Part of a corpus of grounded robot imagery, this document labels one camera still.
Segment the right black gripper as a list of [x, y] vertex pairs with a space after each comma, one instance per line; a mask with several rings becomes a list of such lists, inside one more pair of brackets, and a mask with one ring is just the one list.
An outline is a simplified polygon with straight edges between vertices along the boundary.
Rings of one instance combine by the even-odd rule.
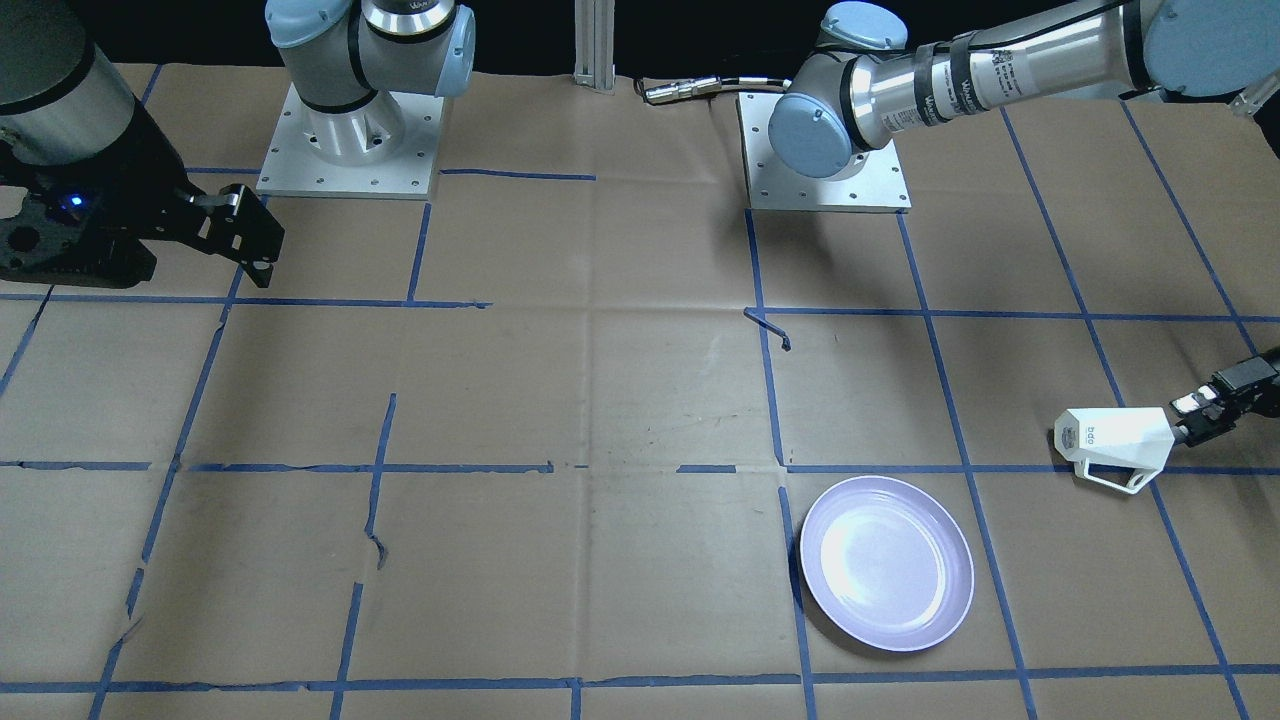
[[127, 290], [151, 281], [157, 259], [145, 240], [227, 258], [269, 286], [284, 229], [246, 184], [216, 193], [193, 184], [151, 115], [134, 105], [120, 138], [65, 165], [17, 156], [3, 133], [3, 184], [27, 190], [3, 219], [3, 279]]

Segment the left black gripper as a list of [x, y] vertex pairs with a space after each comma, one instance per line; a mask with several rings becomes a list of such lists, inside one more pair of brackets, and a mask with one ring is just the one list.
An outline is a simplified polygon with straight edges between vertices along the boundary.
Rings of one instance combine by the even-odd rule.
[[1236, 427], [1247, 414], [1279, 416], [1279, 350], [1270, 348], [1211, 375], [1206, 384], [1170, 402], [1178, 445], [1198, 446]]

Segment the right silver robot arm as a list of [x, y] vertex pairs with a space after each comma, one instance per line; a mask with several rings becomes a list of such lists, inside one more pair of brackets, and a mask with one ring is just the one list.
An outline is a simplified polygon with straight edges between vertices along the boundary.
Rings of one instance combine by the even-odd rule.
[[[271, 44], [324, 161], [361, 165], [404, 137], [394, 94], [456, 97], [476, 18], [457, 1], [269, 1]], [[3, 279], [128, 290], [147, 240], [183, 243], [270, 284], [285, 232], [244, 184], [207, 193], [64, 1], [3, 4]]]

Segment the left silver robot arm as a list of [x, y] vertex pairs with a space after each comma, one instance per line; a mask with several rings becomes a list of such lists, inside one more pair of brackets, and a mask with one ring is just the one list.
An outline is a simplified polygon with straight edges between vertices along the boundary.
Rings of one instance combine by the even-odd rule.
[[1083, 1], [936, 42], [820, 17], [735, 102], [774, 455], [1055, 465], [1069, 407], [1158, 409], [1277, 350], [1277, 158], [1238, 88], [1275, 1]]

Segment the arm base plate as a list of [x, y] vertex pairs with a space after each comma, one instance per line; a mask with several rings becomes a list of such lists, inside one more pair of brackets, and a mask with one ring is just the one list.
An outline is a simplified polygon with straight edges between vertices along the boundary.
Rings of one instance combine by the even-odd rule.
[[892, 143], [855, 149], [841, 115], [805, 94], [741, 94], [749, 208], [905, 213], [913, 206]]
[[380, 92], [325, 114], [288, 90], [256, 190], [273, 197], [428, 201], [448, 101]]

